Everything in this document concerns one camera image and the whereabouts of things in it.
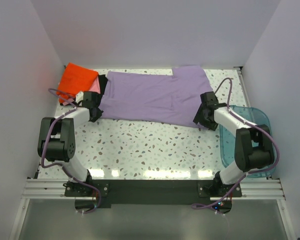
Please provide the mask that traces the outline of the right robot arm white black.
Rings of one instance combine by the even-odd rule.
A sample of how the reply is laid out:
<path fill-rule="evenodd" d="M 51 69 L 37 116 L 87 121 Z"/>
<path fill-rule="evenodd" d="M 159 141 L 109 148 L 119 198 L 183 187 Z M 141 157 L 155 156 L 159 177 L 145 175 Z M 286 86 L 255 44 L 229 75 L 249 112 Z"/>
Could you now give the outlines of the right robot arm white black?
<path fill-rule="evenodd" d="M 280 155 L 267 125 L 257 125 L 241 117 L 227 103 L 220 103 L 212 91 L 201 94 L 200 99 L 193 122 L 211 131 L 223 126 L 235 138 L 234 161 L 215 174 L 210 190 L 223 197 L 231 190 L 230 185 L 239 183 L 247 175 L 276 166 Z"/>

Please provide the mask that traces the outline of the lilac polo shirt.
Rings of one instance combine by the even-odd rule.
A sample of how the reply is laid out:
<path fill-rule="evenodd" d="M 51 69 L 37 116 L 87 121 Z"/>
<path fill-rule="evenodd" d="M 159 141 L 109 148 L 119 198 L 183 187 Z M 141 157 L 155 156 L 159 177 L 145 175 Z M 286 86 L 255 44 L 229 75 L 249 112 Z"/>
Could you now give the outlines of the lilac polo shirt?
<path fill-rule="evenodd" d="M 104 119 L 149 121 L 196 128 L 201 94 L 212 86 L 200 66 L 172 69 L 172 75 L 110 71 L 99 108 Z"/>

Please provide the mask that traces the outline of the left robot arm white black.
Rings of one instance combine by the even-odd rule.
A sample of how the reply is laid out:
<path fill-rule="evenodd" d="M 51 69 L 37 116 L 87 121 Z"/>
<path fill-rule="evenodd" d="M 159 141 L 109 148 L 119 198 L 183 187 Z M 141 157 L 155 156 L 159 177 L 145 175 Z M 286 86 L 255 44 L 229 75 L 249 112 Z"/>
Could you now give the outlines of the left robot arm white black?
<path fill-rule="evenodd" d="M 96 122 L 103 114 L 99 109 L 103 94 L 84 91 L 79 94 L 77 104 L 58 117 L 44 117 L 41 120 L 37 152 L 43 169 L 60 167 L 82 196 L 89 196 L 94 190 L 91 174 L 76 156 L 76 128 L 88 122 Z"/>

